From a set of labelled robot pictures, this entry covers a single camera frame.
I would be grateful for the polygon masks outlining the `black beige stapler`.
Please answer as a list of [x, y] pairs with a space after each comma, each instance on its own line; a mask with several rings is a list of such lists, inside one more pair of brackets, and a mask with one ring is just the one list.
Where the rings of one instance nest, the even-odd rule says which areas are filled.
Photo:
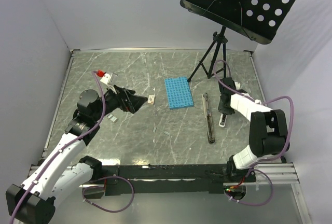
[[204, 115], [206, 118], [206, 124], [207, 124], [207, 136], [208, 136], [207, 140], [209, 144], [213, 144], [215, 142], [215, 135], [213, 130], [213, 119], [212, 119], [209, 97], [207, 92], [203, 93], [202, 95], [202, 103], [203, 103]]

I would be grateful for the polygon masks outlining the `grey staple strips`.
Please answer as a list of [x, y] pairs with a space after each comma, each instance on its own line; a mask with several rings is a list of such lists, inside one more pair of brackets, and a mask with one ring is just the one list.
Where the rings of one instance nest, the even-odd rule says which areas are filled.
[[112, 121], [113, 123], [117, 122], [118, 118], [115, 117], [113, 114], [108, 114], [107, 118]]

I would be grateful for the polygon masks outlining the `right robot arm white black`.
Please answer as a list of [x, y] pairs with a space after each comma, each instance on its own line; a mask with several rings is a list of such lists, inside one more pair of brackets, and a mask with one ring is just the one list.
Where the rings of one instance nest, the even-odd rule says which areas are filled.
[[239, 181], [246, 169], [260, 162], [276, 160], [288, 151], [286, 117], [284, 111], [264, 106], [260, 100], [238, 89], [231, 77], [219, 81], [219, 90], [219, 126], [224, 127], [227, 116], [235, 113], [240, 113], [250, 122], [248, 145], [227, 162], [227, 177], [231, 181]]

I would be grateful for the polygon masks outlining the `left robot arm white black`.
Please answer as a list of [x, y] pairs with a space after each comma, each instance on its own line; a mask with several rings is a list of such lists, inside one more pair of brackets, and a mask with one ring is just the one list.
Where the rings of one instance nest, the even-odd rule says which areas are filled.
[[147, 97], [136, 95], [134, 90], [118, 86], [106, 93], [83, 91], [57, 147], [21, 185], [12, 184], [7, 189], [10, 222], [17, 219], [23, 223], [49, 223], [66, 194], [85, 182], [98, 183], [103, 171], [101, 161], [95, 158], [85, 156], [73, 172], [65, 170], [92, 141], [105, 115], [117, 108], [134, 114], [147, 101]]

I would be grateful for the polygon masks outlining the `small staple box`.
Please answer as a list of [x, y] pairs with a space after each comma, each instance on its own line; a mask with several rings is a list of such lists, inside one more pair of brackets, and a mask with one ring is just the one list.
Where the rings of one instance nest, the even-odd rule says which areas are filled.
[[155, 95], [154, 94], [150, 94], [148, 96], [148, 104], [151, 104], [151, 105], [154, 105], [154, 102], [155, 102]]

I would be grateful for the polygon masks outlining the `blue studded building plate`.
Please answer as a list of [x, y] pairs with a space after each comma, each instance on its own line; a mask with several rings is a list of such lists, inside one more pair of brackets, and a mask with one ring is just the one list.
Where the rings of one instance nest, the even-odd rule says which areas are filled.
[[194, 106], [187, 77], [166, 78], [164, 84], [170, 109]]

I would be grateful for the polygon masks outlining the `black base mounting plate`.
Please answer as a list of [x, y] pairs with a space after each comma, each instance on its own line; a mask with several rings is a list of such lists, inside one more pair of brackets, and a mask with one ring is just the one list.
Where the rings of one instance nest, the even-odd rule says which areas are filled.
[[208, 192], [223, 194], [224, 187], [256, 182], [253, 172], [234, 169], [230, 164], [105, 165], [87, 184], [106, 186], [106, 196], [135, 193]]

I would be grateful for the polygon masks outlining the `black perforated music stand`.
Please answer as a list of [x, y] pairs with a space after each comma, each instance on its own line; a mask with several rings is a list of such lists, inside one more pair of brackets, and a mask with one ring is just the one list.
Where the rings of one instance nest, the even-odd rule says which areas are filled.
[[213, 34], [211, 47], [225, 48], [225, 31], [230, 29], [261, 45], [276, 36], [295, 0], [181, 0], [189, 12], [222, 26]]

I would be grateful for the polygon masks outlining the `aluminium frame rail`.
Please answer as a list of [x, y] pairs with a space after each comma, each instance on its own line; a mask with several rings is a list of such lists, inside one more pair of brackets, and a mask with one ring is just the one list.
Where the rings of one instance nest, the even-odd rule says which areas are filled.
[[[75, 166], [76, 164], [73, 166], [68, 166], [65, 171], [67, 173], [71, 173], [73, 172]], [[244, 189], [244, 187], [247, 185], [253, 185], [253, 184], [256, 184], [258, 186], [264, 184], [267, 184], [269, 186], [287, 184], [292, 186], [293, 191], [300, 190], [298, 175], [296, 173], [294, 165], [291, 163], [262, 163], [256, 165], [251, 169], [248, 169], [248, 171], [250, 173], [253, 172], [255, 174], [256, 182], [246, 183], [245, 182], [246, 177], [243, 177], [238, 184], [231, 184], [225, 186], [224, 193], [227, 194], [228, 197], [232, 197], [232, 199], [235, 201], [240, 200], [242, 197], [244, 197], [244, 193], [240, 192], [240, 190]], [[131, 194], [135, 193], [133, 186], [131, 186], [131, 183], [128, 180], [126, 180], [123, 177], [117, 177], [117, 178], [127, 182], [132, 190]], [[83, 185], [86, 188], [99, 187], [104, 189], [106, 192], [106, 186], [87, 184], [87, 182], [81, 185]]]

